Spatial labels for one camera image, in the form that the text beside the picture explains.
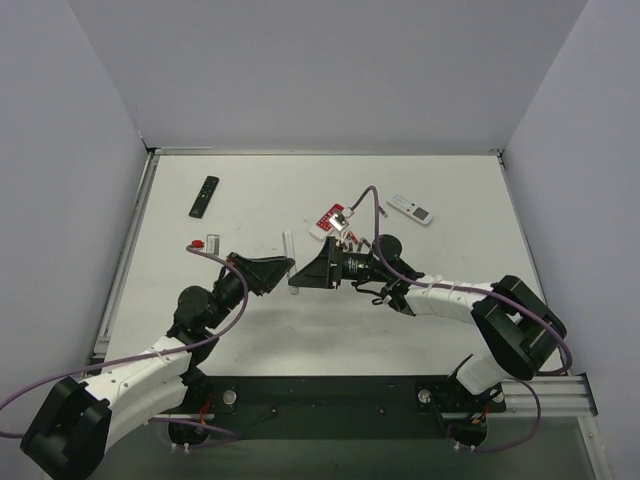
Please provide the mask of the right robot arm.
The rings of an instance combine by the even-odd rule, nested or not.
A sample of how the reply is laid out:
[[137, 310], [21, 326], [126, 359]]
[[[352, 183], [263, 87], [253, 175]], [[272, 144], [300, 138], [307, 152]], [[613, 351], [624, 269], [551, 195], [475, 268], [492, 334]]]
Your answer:
[[336, 289], [348, 281], [374, 303], [416, 317], [435, 316], [475, 326], [485, 345], [453, 371], [453, 380], [473, 396], [513, 377], [528, 381], [551, 354], [567, 348], [566, 327], [518, 277], [489, 284], [432, 279], [401, 258], [402, 244], [392, 235], [376, 239], [370, 252], [345, 250], [325, 240], [318, 256], [288, 281], [298, 288]]

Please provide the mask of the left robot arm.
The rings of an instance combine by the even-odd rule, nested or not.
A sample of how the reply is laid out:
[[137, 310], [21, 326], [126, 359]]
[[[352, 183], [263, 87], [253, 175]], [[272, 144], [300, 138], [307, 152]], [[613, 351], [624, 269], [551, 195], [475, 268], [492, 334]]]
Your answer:
[[193, 411], [205, 387], [198, 366], [240, 319], [250, 295], [270, 293], [295, 262], [231, 253], [212, 289], [190, 286], [177, 300], [168, 331], [145, 351], [98, 365], [52, 387], [20, 442], [21, 451], [53, 479], [86, 479], [107, 451], [154, 416], [178, 406]]

